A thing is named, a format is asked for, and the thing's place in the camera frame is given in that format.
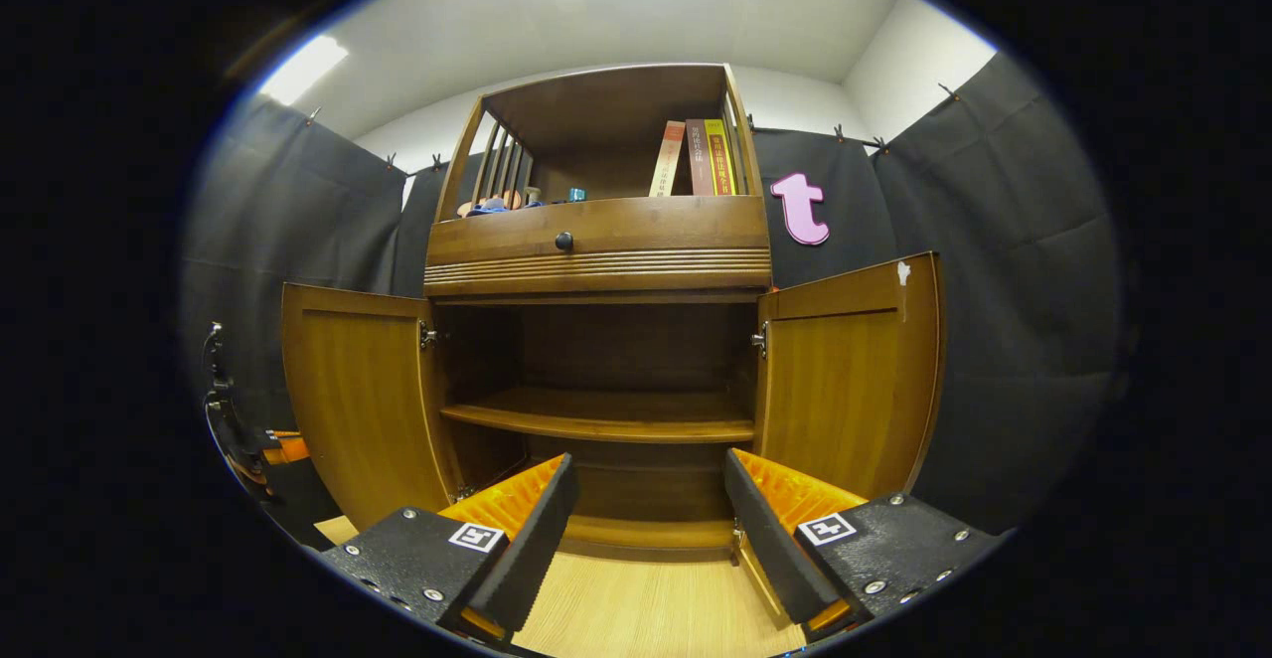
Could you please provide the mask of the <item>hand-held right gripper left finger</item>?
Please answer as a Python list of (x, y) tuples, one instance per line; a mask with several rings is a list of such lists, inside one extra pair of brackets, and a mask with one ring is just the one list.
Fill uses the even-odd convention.
[(413, 624), (492, 649), (527, 626), (580, 495), (558, 454), (432, 512), (399, 507), (321, 563)]

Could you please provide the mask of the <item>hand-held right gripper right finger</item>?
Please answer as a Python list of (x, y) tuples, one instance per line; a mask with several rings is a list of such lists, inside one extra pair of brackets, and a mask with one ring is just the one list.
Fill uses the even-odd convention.
[(1000, 547), (908, 494), (865, 499), (749, 451), (726, 452), (725, 491), (745, 568), (808, 639), (890, 619)]

